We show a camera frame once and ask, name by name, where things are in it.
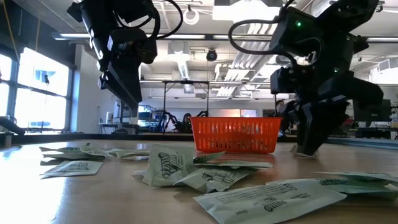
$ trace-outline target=monitor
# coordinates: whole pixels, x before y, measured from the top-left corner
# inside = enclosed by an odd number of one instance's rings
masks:
[[[360,108],[359,102],[354,101],[353,107],[355,121],[391,121],[390,100],[383,100],[379,106],[367,106],[365,108]]]

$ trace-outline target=orange basket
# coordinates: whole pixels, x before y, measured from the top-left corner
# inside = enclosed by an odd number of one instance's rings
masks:
[[[268,154],[275,151],[282,118],[192,117],[198,151]]]

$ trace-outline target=bright window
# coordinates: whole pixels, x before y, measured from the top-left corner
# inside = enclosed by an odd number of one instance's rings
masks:
[[[45,76],[50,84],[45,83]],[[18,83],[66,96],[68,92],[69,68],[31,49],[21,54]]]
[[[67,101],[63,97],[45,95],[18,88],[15,117],[21,128],[63,129]]]
[[[10,80],[11,76],[11,58],[0,55],[0,71],[1,71],[1,79],[2,80]]]
[[[0,116],[7,115],[8,85],[0,84]]]

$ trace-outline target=table surface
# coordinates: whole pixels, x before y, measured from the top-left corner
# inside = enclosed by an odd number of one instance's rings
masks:
[[[96,175],[45,178],[39,146],[79,146],[87,141],[34,144],[0,150],[0,223],[216,223],[189,187],[155,188],[131,176],[147,160],[106,159]],[[134,149],[150,142],[90,141],[99,147]],[[191,146],[193,142],[157,142]],[[324,144],[317,159],[295,157],[293,144],[278,143],[269,155],[226,154],[228,159],[266,161],[274,167],[240,180],[232,189],[283,179],[326,177],[313,171],[384,172],[398,176],[398,151]],[[347,199],[288,223],[397,223],[398,201]]]

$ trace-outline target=desk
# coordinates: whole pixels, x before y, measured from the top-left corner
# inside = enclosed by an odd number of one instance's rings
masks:
[[[358,128],[356,138],[391,139],[391,132],[398,133],[398,128]]]
[[[40,144],[45,147],[77,146],[87,141]],[[91,141],[95,146],[147,147],[150,142]],[[193,142],[158,142],[193,146]],[[188,187],[153,188],[131,177],[147,161],[106,159],[97,175],[40,179],[53,166],[40,166],[39,145],[0,151],[0,223],[216,223],[192,197]],[[325,144],[318,159],[291,155],[291,143],[278,143],[271,155],[227,154],[229,159],[274,164],[240,180],[232,189],[282,179],[325,177],[312,171],[385,172],[398,176],[398,151]],[[288,223],[397,223],[398,202],[350,197]]]

